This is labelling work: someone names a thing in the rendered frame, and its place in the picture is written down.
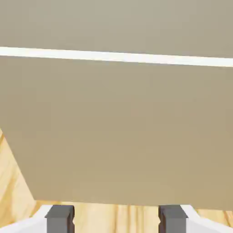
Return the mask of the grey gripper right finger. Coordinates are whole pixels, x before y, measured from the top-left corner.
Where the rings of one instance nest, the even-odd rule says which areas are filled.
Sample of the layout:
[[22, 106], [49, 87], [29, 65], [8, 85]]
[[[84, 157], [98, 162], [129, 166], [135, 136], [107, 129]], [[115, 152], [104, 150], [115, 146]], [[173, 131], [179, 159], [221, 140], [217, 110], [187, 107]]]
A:
[[233, 228], [202, 218], [191, 205], [160, 205], [158, 233], [233, 233]]

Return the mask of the tan painted cabinet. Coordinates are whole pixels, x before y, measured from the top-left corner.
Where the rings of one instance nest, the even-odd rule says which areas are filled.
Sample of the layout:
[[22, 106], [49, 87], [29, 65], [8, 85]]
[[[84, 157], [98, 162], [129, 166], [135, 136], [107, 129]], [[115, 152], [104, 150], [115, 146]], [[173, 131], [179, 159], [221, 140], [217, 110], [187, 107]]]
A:
[[0, 129], [35, 199], [233, 210], [233, 0], [0, 0]]

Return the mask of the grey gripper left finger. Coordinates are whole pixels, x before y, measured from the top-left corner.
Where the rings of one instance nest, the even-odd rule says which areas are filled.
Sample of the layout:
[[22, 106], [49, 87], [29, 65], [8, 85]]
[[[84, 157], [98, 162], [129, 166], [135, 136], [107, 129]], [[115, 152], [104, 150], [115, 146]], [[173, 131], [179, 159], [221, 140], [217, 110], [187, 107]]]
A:
[[73, 205], [42, 205], [30, 218], [0, 228], [0, 233], [75, 233]]

